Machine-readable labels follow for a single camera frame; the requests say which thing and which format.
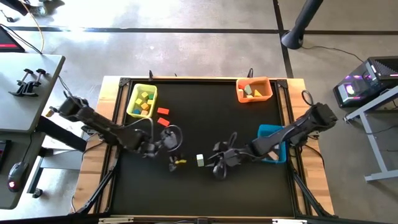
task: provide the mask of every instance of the concrete floor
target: concrete floor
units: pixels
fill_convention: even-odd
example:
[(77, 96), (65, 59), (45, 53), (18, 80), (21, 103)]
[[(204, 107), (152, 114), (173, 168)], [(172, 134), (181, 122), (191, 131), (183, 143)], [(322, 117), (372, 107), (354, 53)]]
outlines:
[[(294, 25), (304, 1), (279, 0), (285, 29)], [(325, 0), (308, 29), (398, 30), (397, 8), (395, 0)], [(75, 95), (84, 96), (92, 106), (98, 100), (105, 75), (146, 76), (151, 69), (156, 75), (243, 77), (252, 67), (255, 76), (286, 77), (277, 34), (95, 33), (79, 28), (277, 29), (272, 0), (123, 0), (111, 6), (109, 2), (68, 0), (52, 16), (38, 21), (42, 26), (73, 29), (45, 32), (44, 53), (66, 56), (61, 76)], [(23, 17), (7, 25), (34, 23)], [(17, 33), (40, 46), (38, 32)], [(363, 60), (398, 55), (396, 35), (306, 35), (304, 46), (313, 45), (337, 47)], [(331, 89), (360, 62), (325, 49), (290, 50), (289, 55), (294, 77), (304, 78), (314, 100), (328, 103), (342, 118), (346, 111), (337, 107)], [(62, 86), (58, 83), (48, 105), (62, 101)], [(336, 127), (321, 134), (320, 148), (337, 215), (397, 222), (398, 178), (365, 183), (364, 175), (379, 172), (379, 168), (362, 130), (339, 120)], [(398, 153), (385, 153), (391, 168), (397, 168)], [(0, 210), (0, 220), (66, 214), (77, 177), (77, 172), (45, 170), (39, 187), (48, 197), (31, 199), (24, 194), (15, 210)]]

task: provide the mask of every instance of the black mat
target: black mat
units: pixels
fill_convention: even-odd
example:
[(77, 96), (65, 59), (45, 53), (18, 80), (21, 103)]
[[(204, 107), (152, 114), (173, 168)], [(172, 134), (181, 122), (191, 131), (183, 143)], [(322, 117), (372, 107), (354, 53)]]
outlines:
[[(188, 163), (170, 173), (166, 153), (155, 160), (123, 152), (114, 185), (111, 212), (115, 215), (194, 215), (226, 217), (291, 217), (292, 196), (285, 164), (245, 164), (216, 180), (211, 169), (197, 167), (196, 155), (212, 155), (216, 142), (238, 132), (236, 146), (257, 135), (260, 124), (281, 125), (276, 95), (261, 103), (239, 103), (233, 81), (154, 82), (155, 108), (183, 131), (179, 150)], [(157, 121), (154, 113), (152, 119)], [(126, 116), (126, 124), (135, 121)], [(148, 124), (137, 125), (150, 130)], [(155, 140), (163, 127), (155, 124)]]

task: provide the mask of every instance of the red block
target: red block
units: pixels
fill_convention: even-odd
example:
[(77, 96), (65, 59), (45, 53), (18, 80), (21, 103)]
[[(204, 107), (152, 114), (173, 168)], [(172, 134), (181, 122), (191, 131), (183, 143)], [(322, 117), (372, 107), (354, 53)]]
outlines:
[(159, 118), (159, 119), (157, 120), (157, 122), (158, 122), (159, 124), (165, 126), (165, 127), (167, 127), (167, 126), (170, 124), (170, 121), (167, 121), (166, 119), (163, 119), (163, 118)]
[(166, 109), (166, 108), (158, 108), (157, 112), (160, 114), (169, 115), (169, 109)]

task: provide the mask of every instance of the computer mouse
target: computer mouse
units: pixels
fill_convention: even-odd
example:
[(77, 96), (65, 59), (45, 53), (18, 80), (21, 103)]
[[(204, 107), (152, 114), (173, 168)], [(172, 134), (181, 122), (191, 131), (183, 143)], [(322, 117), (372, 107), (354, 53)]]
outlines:
[(18, 162), (13, 165), (8, 174), (7, 186), (11, 192), (18, 192), (23, 190), (25, 186), (25, 178), (27, 172), (28, 163)]

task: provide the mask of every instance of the orange bin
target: orange bin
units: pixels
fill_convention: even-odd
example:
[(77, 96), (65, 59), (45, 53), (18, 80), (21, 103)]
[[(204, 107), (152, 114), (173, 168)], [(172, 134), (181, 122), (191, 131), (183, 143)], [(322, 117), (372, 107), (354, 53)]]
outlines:
[[(239, 87), (246, 85), (250, 85), (251, 90), (253, 92), (252, 98), (247, 98), (246, 93), (244, 93), (243, 97), (239, 95)], [(254, 96), (254, 90), (257, 90), (262, 96)], [(270, 97), (272, 97), (272, 88), (267, 77), (257, 77), (257, 78), (240, 78), (236, 80), (236, 95), (238, 96), (238, 100), (240, 103), (249, 103), (256, 101), (266, 101)]]

